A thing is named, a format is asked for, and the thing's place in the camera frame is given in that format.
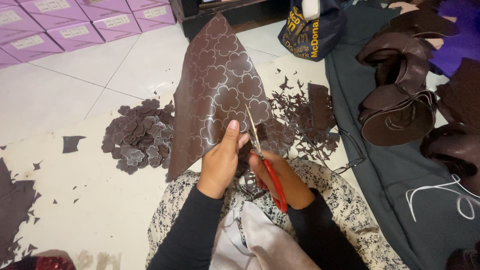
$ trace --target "dark gray fabric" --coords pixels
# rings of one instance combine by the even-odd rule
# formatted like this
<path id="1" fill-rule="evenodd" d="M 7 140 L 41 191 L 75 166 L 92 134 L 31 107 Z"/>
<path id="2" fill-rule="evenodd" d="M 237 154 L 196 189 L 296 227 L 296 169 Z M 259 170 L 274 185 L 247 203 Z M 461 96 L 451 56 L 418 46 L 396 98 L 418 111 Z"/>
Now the dark gray fabric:
<path id="1" fill-rule="evenodd" d="M 367 160 L 353 169 L 380 228 L 410 269 L 441 270 L 458 248 L 473 248 L 480 240 L 480 218 L 463 218 L 456 209 L 457 195 L 445 190 L 418 191 L 413 198 L 413 221 L 405 192 L 424 185 L 452 182 L 446 167 L 424 158 L 420 141 L 397 147 L 376 147 L 361 138 L 359 104 L 376 88 L 375 69 L 355 60 L 372 35 L 399 10 L 352 6 L 339 44 L 325 59 L 333 110 L 338 125 L 357 142 Z M 358 154 L 342 136 L 349 160 Z M 458 186 L 449 188 L 462 192 Z"/>

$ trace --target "person's left hand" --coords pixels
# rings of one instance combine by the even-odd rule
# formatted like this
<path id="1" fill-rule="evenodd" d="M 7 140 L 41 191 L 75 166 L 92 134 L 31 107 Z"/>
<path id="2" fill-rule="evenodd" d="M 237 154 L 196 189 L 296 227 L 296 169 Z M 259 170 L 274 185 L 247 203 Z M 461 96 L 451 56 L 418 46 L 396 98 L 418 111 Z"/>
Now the person's left hand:
<path id="1" fill-rule="evenodd" d="M 197 188 L 203 194 L 220 199 L 237 170 L 238 152 L 249 140 L 248 133 L 240 133 L 240 124 L 232 120 L 222 141 L 202 158 L 202 172 Z"/>

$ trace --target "black sleeve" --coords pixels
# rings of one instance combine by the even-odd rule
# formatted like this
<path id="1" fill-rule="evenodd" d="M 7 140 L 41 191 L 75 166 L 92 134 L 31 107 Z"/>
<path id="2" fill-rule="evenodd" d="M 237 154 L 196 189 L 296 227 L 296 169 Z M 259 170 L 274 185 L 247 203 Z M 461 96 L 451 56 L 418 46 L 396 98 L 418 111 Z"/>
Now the black sleeve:
<path id="1" fill-rule="evenodd" d="M 210 198 L 195 185 L 147 270 L 207 270 L 223 203 L 224 198 Z"/>
<path id="2" fill-rule="evenodd" d="M 290 216 L 299 246 L 322 270 L 368 270 L 340 228 L 332 220 L 332 212 L 318 190 L 311 188 L 315 200 L 304 209 L 290 206 Z"/>

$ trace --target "scissors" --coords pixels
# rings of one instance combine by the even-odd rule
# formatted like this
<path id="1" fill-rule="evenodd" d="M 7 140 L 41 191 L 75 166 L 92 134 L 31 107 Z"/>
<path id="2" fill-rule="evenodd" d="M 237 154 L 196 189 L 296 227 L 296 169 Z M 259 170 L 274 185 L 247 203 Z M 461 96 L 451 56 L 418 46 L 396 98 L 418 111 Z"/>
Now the scissors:
<path id="1" fill-rule="evenodd" d="M 252 128 L 248 130 L 248 134 L 250 136 L 250 141 L 253 144 L 253 150 L 255 154 L 262 160 L 262 163 L 264 164 L 265 168 L 268 171 L 268 174 L 270 175 L 270 178 L 273 181 L 276 193 L 278 194 L 278 197 L 279 197 L 279 199 L 276 199 L 275 197 L 272 196 L 272 199 L 275 202 L 276 207 L 280 209 L 282 213 L 285 213 L 287 211 L 287 199 L 285 199 L 285 193 L 283 192 L 282 184 L 278 180 L 278 177 L 275 171 L 273 170 L 270 162 L 266 160 L 262 155 L 262 149 L 260 148 L 260 141 L 257 136 L 257 129 L 255 128 L 255 123 L 253 122 L 253 118 L 252 118 L 252 115 L 250 114 L 250 110 L 248 109 L 248 107 L 247 107 L 247 112 L 248 112 L 248 117 L 250 118 L 250 123 L 252 124 Z"/>

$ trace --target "white tile floor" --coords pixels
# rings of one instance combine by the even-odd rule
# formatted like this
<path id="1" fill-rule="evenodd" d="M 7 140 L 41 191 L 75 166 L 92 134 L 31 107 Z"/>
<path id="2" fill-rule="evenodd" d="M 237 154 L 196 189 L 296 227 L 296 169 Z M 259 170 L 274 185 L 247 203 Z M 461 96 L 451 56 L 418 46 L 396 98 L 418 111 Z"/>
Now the white tile floor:
<path id="1" fill-rule="evenodd" d="M 284 23 L 238 33 L 254 64 L 289 54 Z M 187 46 L 177 24 L 1 69 L 0 145 L 175 89 Z"/>

